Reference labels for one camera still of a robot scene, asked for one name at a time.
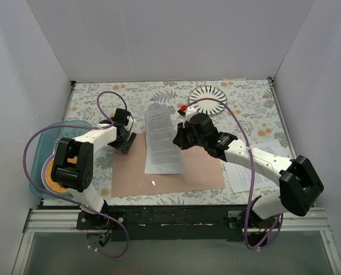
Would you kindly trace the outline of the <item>printed paper sheet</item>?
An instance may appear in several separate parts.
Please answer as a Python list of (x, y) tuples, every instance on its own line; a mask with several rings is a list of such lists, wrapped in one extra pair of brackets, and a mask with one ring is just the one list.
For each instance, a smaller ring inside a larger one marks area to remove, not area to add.
[[(252, 148), (255, 164), (254, 189), (279, 185), (279, 172), (290, 166), (291, 161), (287, 151), (277, 140), (259, 143)], [(225, 153), (223, 163), (231, 189), (234, 193), (250, 190), (251, 161), (248, 148), (242, 140), (233, 141)]]
[(146, 174), (184, 174), (185, 167), (178, 146), (168, 106), (163, 104), (145, 111)]

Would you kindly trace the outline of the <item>pink file folder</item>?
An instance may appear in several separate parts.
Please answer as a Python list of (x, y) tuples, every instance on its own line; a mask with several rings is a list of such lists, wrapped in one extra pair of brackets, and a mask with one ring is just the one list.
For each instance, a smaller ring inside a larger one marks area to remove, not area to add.
[(114, 151), (112, 197), (225, 188), (218, 159), (210, 157), (201, 147), (190, 148), (181, 154), (184, 174), (145, 174), (146, 139), (144, 133), (138, 134), (128, 154)]

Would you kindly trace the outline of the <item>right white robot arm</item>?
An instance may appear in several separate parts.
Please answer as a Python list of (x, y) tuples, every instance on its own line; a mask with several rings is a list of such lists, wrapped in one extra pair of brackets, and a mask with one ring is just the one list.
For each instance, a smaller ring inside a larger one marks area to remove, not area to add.
[(282, 213), (303, 217), (323, 192), (323, 183), (307, 157), (290, 159), (249, 148), (235, 135), (218, 131), (206, 114), (190, 110), (180, 114), (184, 121), (178, 123), (173, 139), (180, 149), (202, 147), (211, 157), (253, 170), (279, 187), (251, 202), (245, 215), (250, 226), (262, 226), (268, 218)]

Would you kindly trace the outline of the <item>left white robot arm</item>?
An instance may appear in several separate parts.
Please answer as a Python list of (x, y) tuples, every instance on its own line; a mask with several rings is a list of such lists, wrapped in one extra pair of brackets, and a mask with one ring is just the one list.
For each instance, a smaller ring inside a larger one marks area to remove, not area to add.
[(108, 225), (109, 215), (102, 210), (105, 202), (92, 184), (94, 154), (107, 146), (128, 153), (136, 137), (133, 123), (131, 113), (118, 108), (114, 117), (101, 121), (97, 129), (58, 142), (51, 179), (71, 193), (82, 211), (90, 213), (89, 222), (96, 229)]

